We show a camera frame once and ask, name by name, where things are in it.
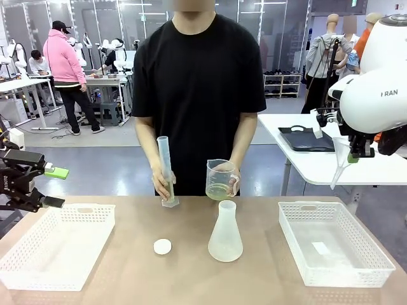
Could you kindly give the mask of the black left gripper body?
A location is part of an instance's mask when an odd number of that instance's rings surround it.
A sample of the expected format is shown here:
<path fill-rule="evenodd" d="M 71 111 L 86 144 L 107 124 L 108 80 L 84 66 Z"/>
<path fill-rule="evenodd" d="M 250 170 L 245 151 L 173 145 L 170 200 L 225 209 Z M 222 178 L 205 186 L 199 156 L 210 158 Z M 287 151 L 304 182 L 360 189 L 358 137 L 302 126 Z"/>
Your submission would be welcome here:
<path fill-rule="evenodd" d="M 1 194 L 7 197 L 4 208 L 34 208 L 30 183 L 32 161 L 1 161 Z"/>

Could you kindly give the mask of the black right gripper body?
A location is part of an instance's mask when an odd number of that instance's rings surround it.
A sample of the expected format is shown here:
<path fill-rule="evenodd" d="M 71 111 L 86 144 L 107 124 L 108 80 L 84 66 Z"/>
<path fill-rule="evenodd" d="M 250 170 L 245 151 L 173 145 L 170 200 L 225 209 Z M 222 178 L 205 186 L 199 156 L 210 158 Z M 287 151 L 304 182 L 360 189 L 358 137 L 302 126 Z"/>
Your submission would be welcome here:
<path fill-rule="evenodd" d="M 336 119 L 340 134 L 346 137 L 349 142 L 361 140 L 362 142 L 368 141 L 369 143 L 372 143 L 374 141 L 376 137 L 375 133 L 364 133 L 352 129 L 343 118 L 341 110 L 337 111 Z"/>

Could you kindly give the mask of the person's right hand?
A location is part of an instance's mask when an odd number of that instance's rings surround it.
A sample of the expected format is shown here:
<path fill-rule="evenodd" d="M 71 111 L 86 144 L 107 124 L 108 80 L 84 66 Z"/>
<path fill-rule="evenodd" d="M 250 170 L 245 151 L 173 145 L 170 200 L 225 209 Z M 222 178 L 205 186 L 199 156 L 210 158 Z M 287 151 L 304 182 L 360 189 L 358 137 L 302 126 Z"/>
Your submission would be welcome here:
<path fill-rule="evenodd" d="M 165 180 L 162 175 L 162 168 L 160 163 L 155 163 L 151 165 L 152 171 L 152 181 L 155 188 L 155 191 L 160 195 L 164 201 L 168 201 L 171 197 L 170 192 L 166 189 L 168 182 Z"/>

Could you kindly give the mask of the person's left hand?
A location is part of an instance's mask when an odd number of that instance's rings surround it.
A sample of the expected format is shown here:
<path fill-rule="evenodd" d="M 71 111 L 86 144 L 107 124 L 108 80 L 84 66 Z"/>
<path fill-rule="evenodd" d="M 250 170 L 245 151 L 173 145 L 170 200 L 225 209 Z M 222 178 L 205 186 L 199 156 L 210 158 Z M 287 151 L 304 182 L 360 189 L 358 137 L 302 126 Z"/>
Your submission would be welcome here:
<path fill-rule="evenodd" d="M 240 169 L 239 167 L 234 164 L 234 162 L 229 161 L 228 167 L 230 168 L 230 179 L 229 179 L 229 188 L 228 188 L 228 196 L 234 197 L 238 194 L 240 190 Z"/>

